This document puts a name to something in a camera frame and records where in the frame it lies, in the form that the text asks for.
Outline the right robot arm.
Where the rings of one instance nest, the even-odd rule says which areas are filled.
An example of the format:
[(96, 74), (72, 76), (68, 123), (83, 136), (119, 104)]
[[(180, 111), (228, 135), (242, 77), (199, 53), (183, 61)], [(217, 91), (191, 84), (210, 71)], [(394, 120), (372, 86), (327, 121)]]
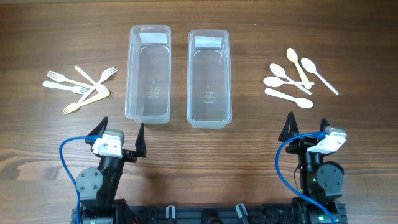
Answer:
[[(296, 195), (292, 199), (294, 223), (347, 223), (345, 205), (338, 199), (343, 195), (344, 168), (337, 162), (324, 161), (345, 142), (346, 133), (330, 126), (327, 119), (320, 121), (320, 130), (300, 134), (295, 116), (287, 115), (278, 137), (282, 144), (275, 156), (275, 169), (281, 181)], [(279, 157), (285, 150), (298, 156), (300, 187), (292, 186), (280, 171)]]

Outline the white spoon long thin handle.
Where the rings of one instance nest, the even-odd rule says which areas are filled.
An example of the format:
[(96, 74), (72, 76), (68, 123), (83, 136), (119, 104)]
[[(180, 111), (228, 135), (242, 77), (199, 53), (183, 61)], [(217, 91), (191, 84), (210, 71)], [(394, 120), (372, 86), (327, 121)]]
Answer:
[(277, 77), (279, 78), (285, 78), (290, 82), (294, 82), (294, 85), (302, 90), (303, 92), (307, 93), (308, 95), (311, 95), (312, 93), (304, 88), (302, 85), (298, 84), (297, 82), (293, 81), (290, 77), (287, 76), (285, 70), (278, 64), (272, 63), (269, 65), (270, 71)]

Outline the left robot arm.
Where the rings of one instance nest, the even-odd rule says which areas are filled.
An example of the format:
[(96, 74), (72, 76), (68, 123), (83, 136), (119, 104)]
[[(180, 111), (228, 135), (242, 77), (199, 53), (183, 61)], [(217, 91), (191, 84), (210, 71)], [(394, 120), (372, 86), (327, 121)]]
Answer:
[(124, 199), (115, 199), (124, 164), (146, 157), (144, 123), (141, 123), (134, 151), (123, 149), (124, 133), (108, 129), (108, 118), (85, 136), (92, 153), (100, 158), (98, 167), (81, 171), (76, 178), (79, 202), (70, 223), (138, 223), (138, 217)]

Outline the cream spoon lowest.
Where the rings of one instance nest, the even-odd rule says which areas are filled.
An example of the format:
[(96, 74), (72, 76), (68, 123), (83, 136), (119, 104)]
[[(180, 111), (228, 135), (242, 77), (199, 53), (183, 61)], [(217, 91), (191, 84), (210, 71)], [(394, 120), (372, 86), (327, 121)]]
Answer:
[(304, 109), (309, 109), (309, 108), (313, 107), (313, 102), (306, 98), (295, 98), (293, 96), (287, 95), (285, 93), (279, 92), (279, 91), (271, 89), (271, 88), (266, 88), (264, 90), (264, 93), (267, 95), (270, 95), (270, 96), (277, 97), (277, 98), (282, 98), (284, 100), (293, 101), (297, 106), (304, 108)]

